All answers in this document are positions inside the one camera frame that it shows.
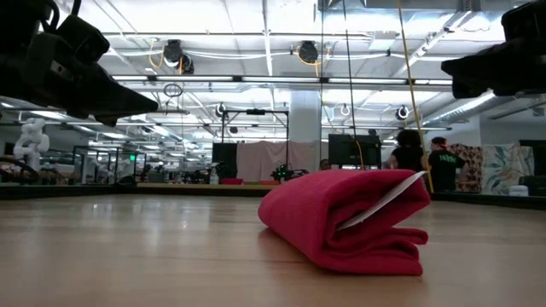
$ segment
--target fluorescent light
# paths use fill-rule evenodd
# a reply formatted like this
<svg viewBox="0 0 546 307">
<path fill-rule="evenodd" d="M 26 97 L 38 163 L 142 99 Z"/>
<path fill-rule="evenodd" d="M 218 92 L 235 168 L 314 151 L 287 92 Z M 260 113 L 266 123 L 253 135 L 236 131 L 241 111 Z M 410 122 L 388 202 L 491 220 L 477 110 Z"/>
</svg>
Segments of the fluorescent light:
<svg viewBox="0 0 546 307">
<path fill-rule="evenodd" d="M 407 84 L 406 79 L 393 79 L 393 78 L 330 78 L 330 83 L 350 83 L 354 84 Z"/>
<path fill-rule="evenodd" d="M 223 82 L 233 81 L 231 76 L 158 76 L 158 81 L 209 81 Z"/>
<path fill-rule="evenodd" d="M 414 82 L 415 85 L 451 85 L 453 81 L 451 80 L 429 80 L 429 79 L 418 79 Z"/>
<path fill-rule="evenodd" d="M 104 132 L 104 133 L 102 133 L 102 134 L 103 134 L 104 136 L 107 136 L 107 137 L 118 138 L 118 139 L 126 138 L 126 137 L 127 137 L 126 135 L 122 135 L 122 134 L 119 134 L 119 133 Z"/>
<path fill-rule="evenodd" d="M 67 122 L 67 125 L 103 125 L 98 122 Z"/>
<path fill-rule="evenodd" d="M 95 133 L 93 130 L 91 130 L 91 129 L 87 128 L 87 127 L 78 126 L 78 128 L 79 128 L 80 130 L 85 131 L 85 132 Z"/>
<path fill-rule="evenodd" d="M 50 119 L 64 119 L 65 117 L 59 113 L 50 112 L 50 111 L 31 111 L 32 114 L 44 116 Z"/>
<path fill-rule="evenodd" d="M 290 82 L 290 83 L 317 83 L 320 78 L 298 77 L 243 77 L 243 82 Z"/>
<path fill-rule="evenodd" d="M 151 73 L 153 73 L 153 74 L 155 74 L 155 75 L 157 74 L 157 72 L 156 72 L 153 68 L 149 68 L 149 67 L 148 67 L 148 68 L 144 68 L 144 70 L 145 70 L 146 72 L 151 72 Z"/>
<path fill-rule="evenodd" d="M 116 81 L 124 82 L 124 81 L 146 81 L 148 80 L 148 77 L 146 76 L 112 76 L 112 78 Z"/>
<path fill-rule="evenodd" d="M 171 132 L 169 132 L 167 129 L 165 129 L 165 128 L 161 127 L 161 126 L 154 126 L 154 127 L 152 127 L 152 129 L 155 132 L 161 134 L 162 136 L 169 136 L 171 134 Z"/>
</svg>

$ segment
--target ceiling light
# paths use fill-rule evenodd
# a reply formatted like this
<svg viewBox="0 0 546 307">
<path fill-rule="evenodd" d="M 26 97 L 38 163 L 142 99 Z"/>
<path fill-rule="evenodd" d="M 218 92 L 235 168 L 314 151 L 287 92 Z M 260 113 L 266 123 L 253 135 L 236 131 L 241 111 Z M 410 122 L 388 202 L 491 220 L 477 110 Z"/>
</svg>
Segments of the ceiling light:
<svg viewBox="0 0 546 307">
<path fill-rule="evenodd" d="M 124 82 L 124 81 L 147 81 L 148 77 L 146 76 L 112 76 L 112 78 L 116 81 Z"/>
<path fill-rule="evenodd" d="M 243 77 L 243 82 L 289 82 L 289 83 L 317 83 L 320 78 L 294 77 Z"/>
<path fill-rule="evenodd" d="M 112 138 L 117 138 L 117 139 L 123 139 L 123 138 L 126 138 L 126 137 L 127 137 L 126 135 L 122 135 L 122 134 L 119 134 L 119 133 L 103 132 L 102 134 L 103 134 L 104 136 L 112 137 Z"/>
<path fill-rule="evenodd" d="M 451 85 L 453 81 L 451 80 L 429 80 L 429 79 L 418 79 L 414 82 L 415 85 Z"/>
<path fill-rule="evenodd" d="M 87 128 L 87 127 L 78 126 L 78 128 L 79 128 L 80 130 L 85 131 L 85 132 L 95 133 L 93 130 L 91 130 L 91 129 Z"/>
<path fill-rule="evenodd" d="M 50 112 L 50 111 L 31 111 L 32 114 L 44 116 L 50 119 L 64 119 L 65 117 L 59 113 Z"/>
<path fill-rule="evenodd" d="M 209 82 L 225 82 L 233 81 L 231 76 L 158 76 L 158 81 L 209 81 Z"/>
<path fill-rule="evenodd" d="M 154 126 L 152 128 L 155 132 L 161 134 L 162 136 L 169 136 L 171 132 L 169 132 L 167 129 L 161 127 L 161 126 Z"/>
<path fill-rule="evenodd" d="M 397 33 L 395 31 L 375 31 L 372 43 L 369 45 L 370 50 L 389 50 L 392 43 L 396 39 Z"/>
<path fill-rule="evenodd" d="M 350 83 L 354 84 L 407 84 L 406 79 L 392 78 L 330 78 L 330 83 Z"/>
<path fill-rule="evenodd" d="M 341 115 L 347 116 L 351 114 L 351 109 L 347 106 L 346 103 L 343 104 L 343 107 L 341 108 Z"/>
</svg>

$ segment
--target black monitor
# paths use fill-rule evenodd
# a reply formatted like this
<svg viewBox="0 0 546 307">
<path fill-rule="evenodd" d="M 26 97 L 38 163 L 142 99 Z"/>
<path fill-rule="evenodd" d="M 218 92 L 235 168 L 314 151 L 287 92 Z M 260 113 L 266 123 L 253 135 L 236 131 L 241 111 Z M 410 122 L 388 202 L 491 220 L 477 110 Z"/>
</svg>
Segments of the black monitor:
<svg viewBox="0 0 546 307">
<path fill-rule="evenodd" d="M 378 136 L 357 136 L 366 166 L 381 168 L 381 141 Z M 361 165 L 354 136 L 328 135 L 328 162 L 331 165 Z"/>
<path fill-rule="evenodd" d="M 224 163 L 224 176 L 229 178 L 237 177 L 237 144 L 236 143 L 213 143 L 212 163 Z"/>
</svg>

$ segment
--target white humanoid robot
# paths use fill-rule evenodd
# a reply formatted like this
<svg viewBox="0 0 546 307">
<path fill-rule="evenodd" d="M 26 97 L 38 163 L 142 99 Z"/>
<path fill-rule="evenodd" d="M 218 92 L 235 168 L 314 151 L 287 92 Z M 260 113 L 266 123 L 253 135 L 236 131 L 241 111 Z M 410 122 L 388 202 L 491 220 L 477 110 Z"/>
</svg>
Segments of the white humanoid robot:
<svg viewBox="0 0 546 307">
<path fill-rule="evenodd" d="M 33 170 L 40 171 L 40 156 L 49 150 L 49 137 L 42 132 L 43 119 L 28 119 L 21 127 L 21 135 L 14 146 L 14 157 L 25 159 Z"/>
</svg>

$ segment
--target hanging cable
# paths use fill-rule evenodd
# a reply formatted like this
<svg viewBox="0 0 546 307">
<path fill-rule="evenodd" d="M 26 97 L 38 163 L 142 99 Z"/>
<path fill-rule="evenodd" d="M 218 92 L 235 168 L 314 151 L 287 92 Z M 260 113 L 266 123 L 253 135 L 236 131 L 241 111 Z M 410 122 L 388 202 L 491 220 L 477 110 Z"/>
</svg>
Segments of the hanging cable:
<svg viewBox="0 0 546 307">
<path fill-rule="evenodd" d="M 345 38 L 347 43 L 347 60 L 349 63 L 349 88 L 351 90 L 351 115 L 352 115 L 352 131 L 353 131 L 353 139 L 358 147 L 358 152 L 360 153 L 360 164 L 362 166 L 362 170 L 364 170 L 364 157 L 362 155 L 362 149 L 360 148 L 360 143 L 357 140 L 357 124 L 355 120 L 355 100 L 354 96 L 352 94 L 352 71 L 351 71 L 351 51 L 349 49 L 349 29 L 347 27 L 347 8 L 346 8 L 346 0 L 343 0 L 343 17 L 345 19 Z"/>
<path fill-rule="evenodd" d="M 406 67 L 408 67 L 408 80 L 409 80 L 409 92 L 411 93 L 411 104 L 413 105 L 413 114 L 415 116 L 415 123 L 417 124 L 417 131 L 419 131 L 419 137 L 421 138 L 421 144 L 423 146 L 423 156 L 425 157 L 425 166 L 427 167 L 427 176 L 428 176 L 428 186 L 430 187 L 430 192 L 434 193 L 433 187 L 433 178 L 430 174 L 430 165 L 428 164 L 428 154 L 425 150 L 425 138 L 423 137 L 423 130 L 421 129 L 421 123 L 419 120 L 419 112 L 417 111 L 417 106 L 415 104 L 415 93 L 413 91 L 413 82 L 411 81 L 411 67 L 410 67 L 410 58 L 408 57 L 408 44 L 406 43 L 406 34 L 404 32 L 404 18 L 402 17 L 402 0 L 397 0 L 398 5 L 398 17 L 400 18 L 400 28 L 402 32 L 402 42 L 404 43 L 404 58 L 406 60 Z"/>
<path fill-rule="evenodd" d="M 152 47 L 150 47 L 150 50 L 152 50 L 154 48 L 154 45 L 155 45 L 155 41 L 152 41 Z M 153 67 L 155 68 L 160 68 L 162 65 L 163 65 L 163 60 L 165 59 L 165 57 L 163 56 L 163 52 L 161 52 L 161 60 L 160 60 L 160 64 L 157 65 L 154 63 L 154 61 L 152 60 L 152 55 L 148 55 L 148 60 L 150 61 L 150 65 L 152 65 Z"/>
</svg>

